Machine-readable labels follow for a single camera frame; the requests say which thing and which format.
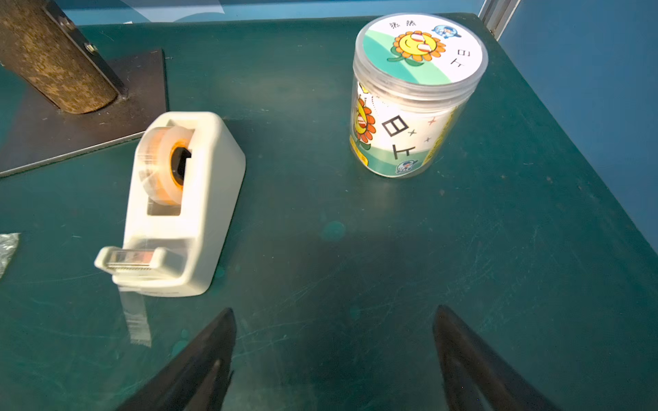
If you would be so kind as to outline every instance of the jar lid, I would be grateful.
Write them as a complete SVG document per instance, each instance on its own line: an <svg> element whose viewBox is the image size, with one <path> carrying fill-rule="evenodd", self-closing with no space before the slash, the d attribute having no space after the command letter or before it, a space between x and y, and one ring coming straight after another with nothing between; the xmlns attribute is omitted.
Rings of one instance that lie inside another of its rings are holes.
<svg viewBox="0 0 658 411"><path fill-rule="evenodd" d="M364 30L357 48L363 47L379 70L412 84L460 82L482 65L482 42L468 29L444 18L394 14L375 20Z"/></svg>
<svg viewBox="0 0 658 411"><path fill-rule="evenodd" d="M466 101L488 62L482 40L464 26L431 14L391 14L361 29L353 67L373 94L435 112Z"/></svg>

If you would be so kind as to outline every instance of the tape roll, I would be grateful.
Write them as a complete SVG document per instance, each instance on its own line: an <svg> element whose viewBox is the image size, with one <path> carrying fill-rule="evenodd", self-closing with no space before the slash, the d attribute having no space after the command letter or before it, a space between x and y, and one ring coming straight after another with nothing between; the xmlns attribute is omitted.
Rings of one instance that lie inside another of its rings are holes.
<svg viewBox="0 0 658 411"><path fill-rule="evenodd" d="M179 205L183 199L185 160L193 130L181 126L153 128L137 148L139 179L151 200Z"/></svg>

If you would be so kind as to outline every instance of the clear plastic container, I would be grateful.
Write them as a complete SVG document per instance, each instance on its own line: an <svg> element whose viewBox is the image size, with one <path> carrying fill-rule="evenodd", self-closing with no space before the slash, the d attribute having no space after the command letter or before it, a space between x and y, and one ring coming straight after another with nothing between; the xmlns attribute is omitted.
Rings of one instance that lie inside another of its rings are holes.
<svg viewBox="0 0 658 411"><path fill-rule="evenodd" d="M392 14L357 36L350 145L370 171L400 178L435 159L488 63L470 30L431 14Z"/></svg>

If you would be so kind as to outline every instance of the tape dispenser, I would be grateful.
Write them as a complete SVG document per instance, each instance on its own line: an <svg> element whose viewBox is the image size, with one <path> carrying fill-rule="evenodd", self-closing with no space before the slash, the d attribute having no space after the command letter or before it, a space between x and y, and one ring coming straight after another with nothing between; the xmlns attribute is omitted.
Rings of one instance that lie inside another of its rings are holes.
<svg viewBox="0 0 658 411"><path fill-rule="evenodd" d="M144 132L130 180L123 248L94 264L121 290L156 297L205 292L245 173L245 155L211 112L167 112Z"/></svg>

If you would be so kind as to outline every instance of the metal bolt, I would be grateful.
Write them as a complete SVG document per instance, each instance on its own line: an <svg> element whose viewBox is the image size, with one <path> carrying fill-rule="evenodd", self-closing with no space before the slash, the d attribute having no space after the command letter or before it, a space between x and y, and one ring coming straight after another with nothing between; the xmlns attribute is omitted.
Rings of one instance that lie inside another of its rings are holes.
<svg viewBox="0 0 658 411"><path fill-rule="evenodd" d="M76 25L73 24L73 22L71 20L67 19L64 16L60 16L57 20L59 21L59 25L64 27L64 28L67 28L69 30L75 30L76 29Z"/></svg>
<svg viewBox="0 0 658 411"><path fill-rule="evenodd" d="M98 53L98 49L91 43L84 43L84 48L90 53Z"/></svg>

